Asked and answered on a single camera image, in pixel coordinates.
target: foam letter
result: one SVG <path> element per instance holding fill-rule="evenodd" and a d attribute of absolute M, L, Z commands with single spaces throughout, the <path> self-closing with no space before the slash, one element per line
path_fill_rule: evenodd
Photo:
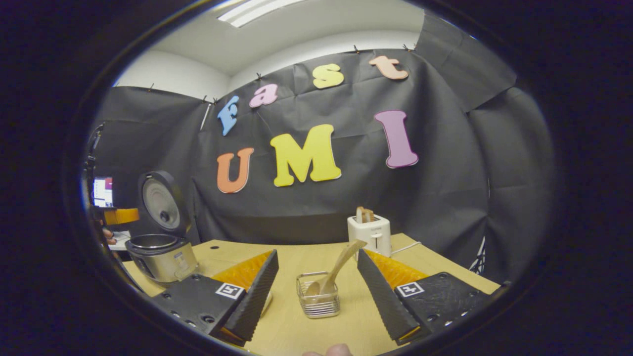
<path fill-rule="evenodd" d="M 277 84 L 268 84 L 255 91 L 255 97 L 251 99 L 249 106 L 258 108 L 261 105 L 272 104 L 277 100 Z"/>
<path fill-rule="evenodd" d="M 341 170 L 334 163 L 332 141 L 330 140 L 333 131 L 334 126 L 332 125 L 314 126 L 308 132 L 303 148 L 300 148 L 289 134 L 273 137 L 270 140 L 270 145 L 275 148 L 277 154 L 275 186 L 291 186 L 294 182 L 294 178 L 288 171 L 288 166 L 300 182 L 305 182 L 310 162 L 312 162 L 310 178 L 313 181 L 329 181 L 340 177 Z"/>
<path fill-rule="evenodd" d="M 313 81 L 315 87 L 323 89 L 343 83 L 345 76 L 343 76 L 343 73 L 339 72 L 339 70 L 341 70 L 341 68 L 334 63 L 316 67 L 312 71 L 312 76 L 315 78 Z"/>
<path fill-rule="evenodd" d="M 373 117 L 382 123 L 385 136 L 387 136 L 387 146 L 389 147 L 387 167 L 407 167 L 418 163 L 418 155 L 411 152 L 409 138 L 404 129 L 404 120 L 406 118 L 404 111 L 381 111 Z"/>
<path fill-rule="evenodd" d="M 379 56 L 369 61 L 369 64 L 375 65 L 380 70 L 380 73 L 389 79 L 404 79 L 409 76 L 404 70 L 397 70 L 394 66 L 395 64 L 400 63 L 398 60 L 392 60 L 387 58 L 387 56 Z"/>
<path fill-rule="evenodd" d="M 246 185 L 248 181 L 248 170 L 251 164 L 251 154 L 255 150 L 252 147 L 240 149 L 237 152 L 239 157 L 239 175 L 233 182 L 229 180 L 229 167 L 233 159 L 233 153 L 225 153 L 218 157 L 218 189 L 226 194 L 237 193 Z"/>
<path fill-rule="evenodd" d="M 237 95 L 231 98 L 218 114 L 218 118 L 222 121 L 222 136 L 226 136 L 237 122 L 237 119 L 235 119 L 237 115 L 237 105 L 235 104 L 237 104 L 238 100 L 239 97 Z"/>

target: monitor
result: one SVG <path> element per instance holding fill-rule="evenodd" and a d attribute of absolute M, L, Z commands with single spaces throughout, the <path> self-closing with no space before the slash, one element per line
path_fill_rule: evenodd
<path fill-rule="evenodd" d="M 96 207 L 114 207 L 112 202 L 112 177 L 95 177 L 92 187 L 92 197 Z"/>

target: wire basket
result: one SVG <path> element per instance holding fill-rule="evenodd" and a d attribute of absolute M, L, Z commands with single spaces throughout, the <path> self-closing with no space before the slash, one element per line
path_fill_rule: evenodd
<path fill-rule="evenodd" d="M 304 273 L 297 277 L 297 295 L 299 303 L 307 317 L 310 319 L 319 319 L 324 317 L 333 317 L 341 312 L 341 304 L 339 302 L 339 290 L 334 284 L 334 293 L 324 295 L 306 296 L 306 290 L 312 282 L 317 281 L 326 276 L 328 272 L 312 272 Z"/>

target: finger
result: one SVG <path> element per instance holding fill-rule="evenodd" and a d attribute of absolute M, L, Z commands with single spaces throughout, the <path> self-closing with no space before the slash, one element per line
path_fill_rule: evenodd
<path fill-rule="evenodd" d="M 336 344 L 334 346 L 330 346 L 325 353 L 325 356 L 353 356 L 349 351 L 349 347 L 347 344 Z"/>

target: purple letter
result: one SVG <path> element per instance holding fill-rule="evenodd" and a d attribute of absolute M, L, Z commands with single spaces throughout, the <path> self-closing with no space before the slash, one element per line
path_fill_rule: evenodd
<path fill-rule="evenodd" d="M 407 167 L 418 163 L 418 155 L 411 152 L 409 138 L 404 129 L 404 119 L 406 118 L 404 111 L 381 111 L 373 117 L 382 123 L 385 136 L 387 136 L 387 146 L 389 147 L 387 167 Z"/>

